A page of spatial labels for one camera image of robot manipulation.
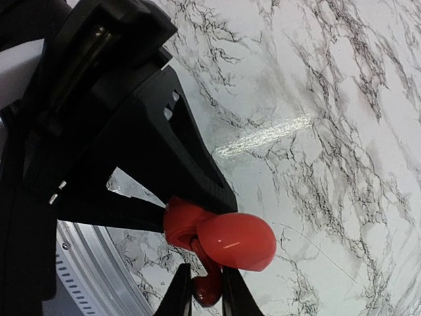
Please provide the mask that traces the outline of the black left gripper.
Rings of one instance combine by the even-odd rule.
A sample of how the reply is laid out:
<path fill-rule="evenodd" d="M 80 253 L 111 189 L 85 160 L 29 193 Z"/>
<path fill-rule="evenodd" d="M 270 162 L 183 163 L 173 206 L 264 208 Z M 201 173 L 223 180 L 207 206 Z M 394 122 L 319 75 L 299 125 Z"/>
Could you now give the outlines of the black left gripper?
<path fill-rule="evenodd" d="M 112 65 L 146 63 L 174 33 L 150 1 L 2 1 L 1 50 L 43 41 L 21 97 L 7 101 L 1 160 L 1 300 L 40 302 L 55 295 L 51 195 L 79 151 L 76 122 L 99 123 L 81 100 Z"/>

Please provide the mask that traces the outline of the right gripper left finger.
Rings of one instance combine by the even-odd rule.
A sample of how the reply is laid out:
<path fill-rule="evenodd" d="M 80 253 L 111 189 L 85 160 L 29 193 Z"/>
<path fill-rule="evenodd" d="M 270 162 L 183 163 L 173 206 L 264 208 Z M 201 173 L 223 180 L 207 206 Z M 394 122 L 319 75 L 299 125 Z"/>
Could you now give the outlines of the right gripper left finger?
<path fill-rule="evenodd" d="M 191 316 L 191 265 L 179 265 L 154 316 Z"/>

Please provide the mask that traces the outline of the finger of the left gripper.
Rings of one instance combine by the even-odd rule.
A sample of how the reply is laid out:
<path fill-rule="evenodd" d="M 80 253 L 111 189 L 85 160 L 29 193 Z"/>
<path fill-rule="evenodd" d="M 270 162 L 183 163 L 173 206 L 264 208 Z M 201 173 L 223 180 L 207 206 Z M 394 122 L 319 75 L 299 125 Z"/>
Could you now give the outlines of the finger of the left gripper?
<path fill-rule="evenodd" d="M 68 181 L 57 192 L 58 218 L 73 223 L 163 232 L 165 208 L 107 189 L 104 182 L 88 178 Z"/>
<path fill-rule="evenodd" d="M 117 167 L 161 201 L 172 196 L 216 214 L 237 211 L 233 190 L 211 157 L 170 66 L 129 93 L 115 112 Z"/>

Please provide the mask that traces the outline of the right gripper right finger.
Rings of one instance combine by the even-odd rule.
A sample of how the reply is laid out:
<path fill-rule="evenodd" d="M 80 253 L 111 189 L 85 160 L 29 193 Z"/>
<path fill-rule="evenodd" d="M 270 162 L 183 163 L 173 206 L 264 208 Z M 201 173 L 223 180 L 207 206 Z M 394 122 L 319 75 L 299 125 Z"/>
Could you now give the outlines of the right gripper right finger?
<path fill-rule="evenodd" d="M 237 269 L 224 267 L 222 284 L 222 314 L 224 316 L 263 316 Z"/>

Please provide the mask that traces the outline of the red ear hook front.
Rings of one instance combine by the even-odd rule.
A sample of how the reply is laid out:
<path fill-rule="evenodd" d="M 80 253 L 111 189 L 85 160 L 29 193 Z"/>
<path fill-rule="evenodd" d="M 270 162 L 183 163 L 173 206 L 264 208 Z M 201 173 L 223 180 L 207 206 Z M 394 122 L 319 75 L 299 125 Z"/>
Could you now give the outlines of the red ear hook front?
<path fill-rule="evenodd" d="M 222 270 L 206 254 L 197 238 L 192 240 L 191 248 L 207 272 L 206 276 L 196 276 L 192 279 L 194 284 L 193 296 L 202 307 L 212 307 L 222 296 Z"/>

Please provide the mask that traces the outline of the red bottle cap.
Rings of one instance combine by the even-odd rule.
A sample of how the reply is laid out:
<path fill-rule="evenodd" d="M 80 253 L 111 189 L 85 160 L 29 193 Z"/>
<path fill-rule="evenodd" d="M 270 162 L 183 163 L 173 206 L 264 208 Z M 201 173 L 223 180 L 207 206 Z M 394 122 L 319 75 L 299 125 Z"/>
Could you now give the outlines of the red bottle cap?
<path fill-rule="evenodd" d="M 246 213 L 217 215 L 173 197 L 163 219 L 166 241 L 193 251 L 193 241 L 220 266 L 263 271 L 276 253 L 276 237 L 260 217 Z"/>

